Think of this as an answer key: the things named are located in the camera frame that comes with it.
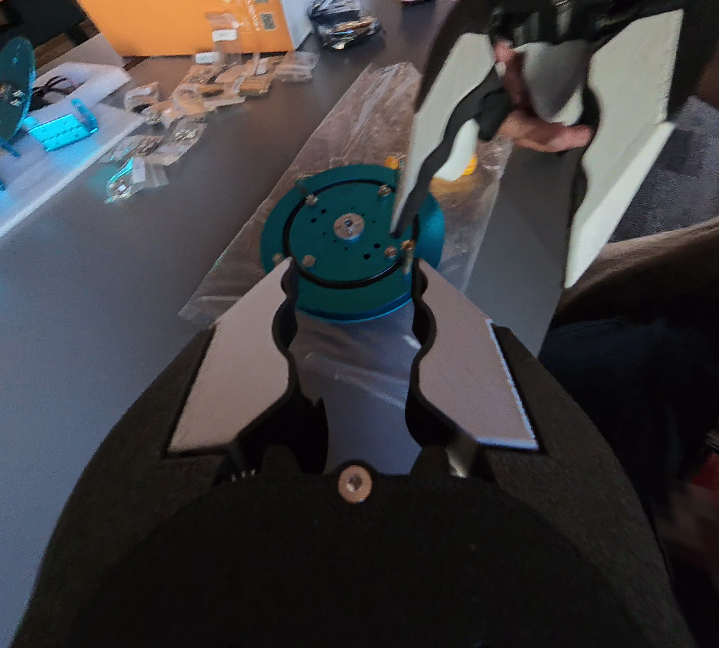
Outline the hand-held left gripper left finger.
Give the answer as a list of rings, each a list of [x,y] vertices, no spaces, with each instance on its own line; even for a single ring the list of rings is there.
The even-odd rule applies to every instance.
[[[223,455],[235,473],[259,473],[266,451],[287,448],[303,473],[322,473],[327,413],[301,387],[295,260],[286,258],[215,321],[167,446],[173,457]]]

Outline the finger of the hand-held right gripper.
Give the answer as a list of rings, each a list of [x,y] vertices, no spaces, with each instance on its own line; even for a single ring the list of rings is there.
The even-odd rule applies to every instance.
[[[461,35],[413,115],[406,164],[395,191],[391,234],[412,224],[432,179],[458,178],[477,140],[491,139],[500,125],[500,76],[487,35]]]
[[[675,10],[637,20],[592,58],[588,86],[599,124],[582,157],[587,188],[571,223],[565,288],[611,238],[674,130],[669,98],[683,16]]]

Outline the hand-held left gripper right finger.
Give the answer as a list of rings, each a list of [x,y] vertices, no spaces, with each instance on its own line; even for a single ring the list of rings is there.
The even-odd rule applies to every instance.
[[[411,269],[412,331],[405,420],[422,447],[444,450],[450,472],[491,477],[488,450],[541,453],[492,320],[423,259]]]

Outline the blue round metal turntable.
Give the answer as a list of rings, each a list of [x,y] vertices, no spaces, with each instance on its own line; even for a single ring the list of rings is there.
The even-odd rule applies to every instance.
[[[391,235],[398,171],[353,164],[301,177],[265,220],[260,258],[269,273],[292,258],[298,268],[296,309],[325,320],[360,322],[411,300],[410,259],[436,268],[445,216],[429,194],[409,227]]]

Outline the person's right forearm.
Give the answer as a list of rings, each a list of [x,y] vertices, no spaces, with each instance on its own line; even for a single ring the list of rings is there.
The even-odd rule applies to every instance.
[[[718,311],[718,218],[608,243],[562,292],[552,328],[627,317]]]

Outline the person's right hand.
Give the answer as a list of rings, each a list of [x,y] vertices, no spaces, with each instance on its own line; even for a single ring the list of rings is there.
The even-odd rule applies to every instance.
[[[499,137],[520,148],[542,153],[580,149],[591,142],[594,132],[589,126],[546,122],[535,114],[522,74],[524,57],[521,53],[507,42],[497,42],[494,53],[496,63],[504,68],[503,88],[511,105],[511,112],[498,129]]]

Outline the large clear plastic bag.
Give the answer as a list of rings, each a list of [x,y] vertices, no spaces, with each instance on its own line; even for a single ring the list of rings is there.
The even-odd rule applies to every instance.
[[[301,176],[348,164],[382,164],[404,158],[409,143],[411,103],[419,72],[409,62],[371,64],[353,82],[299,151],[290,167],[242,226],[180,311],[204,328],[219,318],[264,276],[260,239],[270,211]],[[446,237],[438,271],[466,292],[499,181],[510,152],[507,140],[480,142],[472,174],[454,182],[435,179],[431,191],[445,213]],[[303,388],[328,401],[357,389],[398,407],[409,384],[410,363],[419,345],[410,329],[412,311],[360,323],[336,323],[298,316],[292,345]]]

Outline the black antistatic bag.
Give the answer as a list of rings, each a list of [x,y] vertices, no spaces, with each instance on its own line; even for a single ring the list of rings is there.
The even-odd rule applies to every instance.
[[[342,51],[382,32],[380,19],[366,11],[358,0],[315,0],[308,7],[307,16],[325,49]]]

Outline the pile of small screw bags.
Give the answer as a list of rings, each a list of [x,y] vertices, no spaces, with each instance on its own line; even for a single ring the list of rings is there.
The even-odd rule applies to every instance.
[[[218,52],[211,52],[209,58],[212,63],[194,62],[164,100],[158,82],[126,94],[126,109],[139,110],[142,126],[152,132],[131,134],[102,159],[115,169],[106,183],[107,204],[166,186],[167,170],[203,138],[210,114],[264,97],[276,79],[309,81],[319,62],[319,55],[308,51],[265,57],[256,53],[233,64],[228,55]]]

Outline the blue semicircular metal plate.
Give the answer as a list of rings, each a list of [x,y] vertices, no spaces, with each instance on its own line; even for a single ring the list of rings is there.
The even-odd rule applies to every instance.
[[[30,110],[36,77],[34,48],[23,37],[10,39],[1,50],[1,148],[15,158],[21,154],[13,139]]]

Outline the yellow-handled screwdriver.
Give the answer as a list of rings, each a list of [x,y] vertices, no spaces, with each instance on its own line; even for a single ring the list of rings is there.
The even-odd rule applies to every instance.
[[[400,171],[406,163],[406,155],[403,153],[393,153],[385,158],[382,165],[393,171]],[[463,170],[459,170],[458,164],[452,164],[450,168],[443,168],[436,174],[435,178],[445,181],[454,182],[463,176],[471,176],[476,171],[478,165],[478,155],[474,152],[471,158],[464,165]]]

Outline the blue perforated metal bracket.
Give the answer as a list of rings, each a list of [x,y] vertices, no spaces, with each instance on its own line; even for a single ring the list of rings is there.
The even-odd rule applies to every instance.
[[[46,122],[26,116],[22,128],[42,145],[46,152],[63,149],[85,140],[99,130],[98,120],[85,103],[74,98],[70,101],[72,111]]]

